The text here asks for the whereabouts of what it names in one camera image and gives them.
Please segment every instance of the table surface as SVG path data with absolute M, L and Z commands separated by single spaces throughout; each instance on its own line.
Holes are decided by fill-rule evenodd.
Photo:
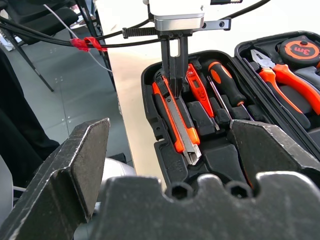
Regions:
M 256 2 L 244 0 L 241 4 L 210 6 L 206 10 L 205 21 L 220 19 Z M 131 27 L 148 18 L 147 6 L 142 0 L 97 0 L 96 6 L 104 34 Z M 261 8 L 233 19 L 230 31 L 194 33 L 188 38 L 188 51 L 219 50 L 234 56 L 235 47 L 244 41 L 299 30 L 316 33 L 319 30 L 316 21 L 319 7 L 320 2 L 314 0 L 271 0 Z M 129 43 L 155 38 L 144 36 L 123 39 L 119 35 L 107 39 L 106 43 Z M 154 149 L 156 139 L 146 119 L 141 89 L 143 70 L 161 61 L 160 43 L 109 48 L 108 54 L 136 173 L 158 177 L 164 187 Z

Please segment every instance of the tape measure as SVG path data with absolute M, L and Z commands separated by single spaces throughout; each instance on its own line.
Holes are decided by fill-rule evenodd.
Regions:
M 320 67 L 319 47 L 304 35 L 284 41 L 279 48 L 279 54 L 289 67 Z

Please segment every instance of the tool case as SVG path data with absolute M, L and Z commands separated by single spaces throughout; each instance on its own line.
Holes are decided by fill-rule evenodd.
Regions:
M 310 121 L 311 127 L 304 129 L 291 113 L 282 107 L 260 78 L 258 74 L 260 68 L 253 62 L 250 54 L 251 49 L 256 49 L 268 55 L 276 64 L 284 64 L 277 52 L 279 44 L 299 36 L 306 36 L 320 47 L 320 35 L 295 31 L 240 43 L 235 48 L 235 57 L 218 50 L 207 50 L 189 55 L 189 63 L 193 64 L 201 78 L 216 115 L 215 122 L 220 126 L 220 130 L 215 129 L 213 121 L 206 114 L 200 102 L 195 99 L 185 81 L 182 99 L 197 130 L 200 139 L 199 149 L 202 154 L 196 165 L 187 165 L 183 155 L 175 150 L 168 126 L 156 107 L 152 84 L 155 75 L 162 73 L 162 63 L 155 63 L 144 70 L 141 75 L 141 86 L 145 115 L 157 140 L 154 148 L 167 185 L 173 182 L 186 182 L 192 185 L 199 175 L 206 173 L 217 175 L 224 184 L 229 181 L 248 182 L 233 135 L 230 132 L 229 118 L 224 117 L 224 110 L 218 104 L 214 91 L 206 78 L 209 72 L 202 63 L 208 61 L 218 61 L 230 72 L 239 91 L 246 97 L 245 107 L 255 121 L 279 126 L 303 149 L 320 160 L 320 116 L 312 110 L 309 103 L 298 92 L 289 86 L 280 85 L 281 90 L 299 106 Z M 242 107 L 232 107 L 228 97 L 222 92 L 220 94 L 232 119 L 250 120 Z

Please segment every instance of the gray floor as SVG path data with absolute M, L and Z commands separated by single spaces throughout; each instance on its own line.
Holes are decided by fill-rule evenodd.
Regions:
M 55 37 L 64 40 L 70 38 L 66 30 L 59 32 Z M 132 166 L 117 94 L 107 71 L 88 53 L 74 47 L 38 42 L 22 48 L 54 89 L 54 92 L 49 91 L 16 50 L 5 51 L 20 81 L 25 98 L 46 134 L 62 143 L 75 126 L 89 120 L 108 117 L 111 127 L 107 157 L 124 153 L 128 164 Z M 104 65 L 98 51 L 92 50 L 91 53 Z

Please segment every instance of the red cable tie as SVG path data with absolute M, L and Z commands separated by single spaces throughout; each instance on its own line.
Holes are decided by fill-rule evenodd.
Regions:
M 70 42 L 72 46 L 76 47 L 79 50 L 83 50 L 85 52 L 90 51 L 90 48 L 87 46 L 87 43 L 85 40 L 81 40 L 80 38 L 73 38 L 73 39 L 70 39 Z
M 97 39 L 95 39 L 93 36 L 89 36 L 89 37 L 85 37 L 84 38 L 84 41 L 87 43 L 87 42 L 90 42 L 92 43 L 92 46 L 94 46 L 96 49 L 98 49 L 99 51 L 103 51 L 103 52 L 106 52 L 108 49 L 107 48 L 104 48 L 104 47 L 101 47 L 100 43 L 98 42 Z

